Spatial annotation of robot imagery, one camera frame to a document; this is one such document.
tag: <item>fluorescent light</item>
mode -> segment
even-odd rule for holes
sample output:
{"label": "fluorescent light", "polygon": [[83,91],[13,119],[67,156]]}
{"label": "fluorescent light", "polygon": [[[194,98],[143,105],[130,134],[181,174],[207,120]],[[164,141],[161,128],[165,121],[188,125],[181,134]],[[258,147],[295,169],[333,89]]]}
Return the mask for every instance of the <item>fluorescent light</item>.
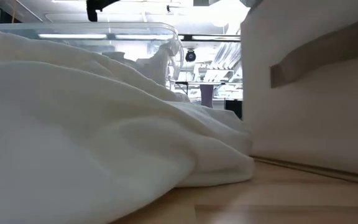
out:
{"label": "fluorescent light", "polygon": [[173,38],[173,35],[163,34],[163,35],[126,35],[118,34],[116,35],[117,39],[134,39],[134,40],[168,40]]}
{"label": "fluorescent light", "polygon": [[231,41],[240,41],[240,37],[225,37],[224,35],[194,35],[193,40],[231,40]]}
{"label": "fluorescent light", "polygon": [[186,82],[175,81],[178,85],[242,85],[242,83],[225,83],[225,82]]}
{"label": "fluorescent light", "polygon": [[39,34],[44,39],[105,39],[106,34]]}

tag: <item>wooden floor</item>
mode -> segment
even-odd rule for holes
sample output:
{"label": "wooden floor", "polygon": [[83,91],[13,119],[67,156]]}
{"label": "wooden floor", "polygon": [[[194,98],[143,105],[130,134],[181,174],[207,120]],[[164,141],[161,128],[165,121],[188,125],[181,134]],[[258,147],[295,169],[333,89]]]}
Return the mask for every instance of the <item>wooden floor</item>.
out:
{"label": "wooden floor", "polygon": [[357,223],[358,184],[257,163],[249,182],[174,189],[114,224]]}

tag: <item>white fabric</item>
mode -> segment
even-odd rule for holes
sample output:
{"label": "white fabric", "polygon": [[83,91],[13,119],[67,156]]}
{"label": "white fabric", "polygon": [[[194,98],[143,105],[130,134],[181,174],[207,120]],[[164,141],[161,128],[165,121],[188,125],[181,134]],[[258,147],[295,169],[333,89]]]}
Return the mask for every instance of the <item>white fabric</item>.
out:
{"label": "white fabric", "polygon": [[0,33],[0,223],[105,224],[175,186],[250,179],[245,125],[133,68]]}

